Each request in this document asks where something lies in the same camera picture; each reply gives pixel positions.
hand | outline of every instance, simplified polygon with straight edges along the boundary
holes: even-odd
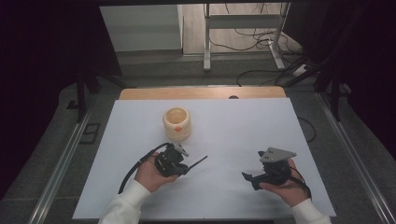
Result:
[[[160,186],[171,183],[177,180],[177,175],[163,177],[154,165],[154,159],[158,156],[158,152],[154,152],[147,161],[143,162],[137,169],[134,180],[139,182],[143,187],[148,189],[151,193],[157,190]]]
[[[290,167],[296,169],[296,165],[292,159],[288,159],[288,163]],[[293,169],[291,169],[291,176],[302,180],[302,177]],[[308,198],[305,190],[300,185],[291,180],[286,181],[286,183],[280,186],[268,183],[260,183],[259,186],[262,189],[266,189],[279,195],[283,201],[285,201],[285,203],[291,207],[305,201]]]

gray floor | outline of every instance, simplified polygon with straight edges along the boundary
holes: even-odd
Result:
[[[235,86],[235,79],[242,72],[256,69],[275,70],[273,59],[268,53],[217,55],[212,60],[212,70],[206,73],[203,71],[201,57],[175,54],[138,56],[123,53],[120,55],[123,77],[117,78],[138,88]],[[273,85],[273,82],[263,82],[273,79],[278,74],[277,72],[246,74],[241,77],[240,83],[252,86]],[[383,223],[323,112],[312,88],[314,80],[315,78],[311,77],[285,91],[293,103],[297,116],[309,120],[316,129],[317,136],[309,143],[309,147],[337,214],[337,217],[332,218],[332,223]],[[94,109],[89,119],[89,123],[101,123],[98,138],[90,145],[78,144],[45,223],[89,222],[71,220],[71,216],[91,169],[112,105],[121,91],[119,86],[106,79],[99,77],[99,81],[102,89],[96,94]],[[0,202],[0,223],[28,222],[69,137],[76,128],[78,112],[66,109],[69,101],[76,98],[74,85],[62,91],[59,107],[46,133],[6,197]],[[347,104],[347,98],[340,100],[340,116],[341,123],[365,167],[394,213],[396,203],[392,199],[396,198],[396,178],[390,176],[396,176],[395,160],[354,114]],[[314,134],[313,129],[304,121],[301,121],[301,125],[306,139],[310,139]],[[92,136],[89,134],[82,136],[84,141],[90,138]],[[276,224],[285,223],[293,223],[293,220],[276,220]]]

white sleeve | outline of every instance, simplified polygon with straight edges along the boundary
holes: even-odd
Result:
[[[107,205],[99,223],[137,224],[140,218],[140,207],[151,193],[139,182],[131,180],[123,193],[115,196]]]
[[[330,218],[319,212],[310,199],[291,208],[297,224],[330,224]]]

white wall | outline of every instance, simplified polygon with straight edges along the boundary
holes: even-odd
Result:
[[[100,9],[115,51],[182,47],[176,5]]]

white table surface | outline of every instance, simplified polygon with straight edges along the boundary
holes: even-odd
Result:
[[[278,196],[254,190],[241,175],[263,174],[257,152],[268,147],[297,153],[293,159],[311,188],[314,205],[335,216],[290,99],[268,98],[116,101],[73,218],[101,216],[131,167],[151,149],[169,142],[162,117],[176,106],[191,113],[191,136],[181,143],[190,156],[182,163],[208,158],[154,192],[142,206],[141,219],[291,217],[289,206]]]

